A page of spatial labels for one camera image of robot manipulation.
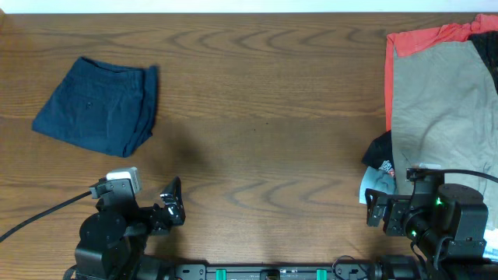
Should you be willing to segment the dark blue denim shorts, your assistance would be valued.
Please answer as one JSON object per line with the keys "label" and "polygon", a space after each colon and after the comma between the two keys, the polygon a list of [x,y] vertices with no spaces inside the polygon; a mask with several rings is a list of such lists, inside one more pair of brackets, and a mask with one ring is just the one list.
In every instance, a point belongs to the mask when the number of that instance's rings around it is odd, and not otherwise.
{"label": "dark blue denim shorts", "polygon": [[126,158],[153,135],[159,67],[78,58],[32,123],[35,132]]}

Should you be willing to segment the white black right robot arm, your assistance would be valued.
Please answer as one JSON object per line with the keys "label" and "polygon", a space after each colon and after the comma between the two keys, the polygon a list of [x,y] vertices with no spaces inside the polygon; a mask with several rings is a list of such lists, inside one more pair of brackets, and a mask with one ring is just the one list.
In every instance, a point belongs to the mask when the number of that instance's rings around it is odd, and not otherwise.
{"label": "white black right robot arm", "polygon": [[379,257],[370,279],[495,279],[497,263],[483,256],[488,208],[461,184],[424,187],[412,195],[365,192],[368,226],[410,239],[414,257]]}

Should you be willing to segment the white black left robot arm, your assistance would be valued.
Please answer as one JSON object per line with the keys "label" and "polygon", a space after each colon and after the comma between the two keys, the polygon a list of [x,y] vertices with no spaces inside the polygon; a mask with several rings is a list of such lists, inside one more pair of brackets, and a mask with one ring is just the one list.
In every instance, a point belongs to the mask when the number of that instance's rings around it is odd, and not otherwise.
{"label": "white black left robot arm", "polygon": [[80,226],[75,265],[63,278],[174,279],[173,263],[146,255],[145,249],[150,236],[166,236],[184,224],[181,179],[175,177],[160,193],[163,207],[140,207],[130,179],[101,178],[89,189],[97,213]]}

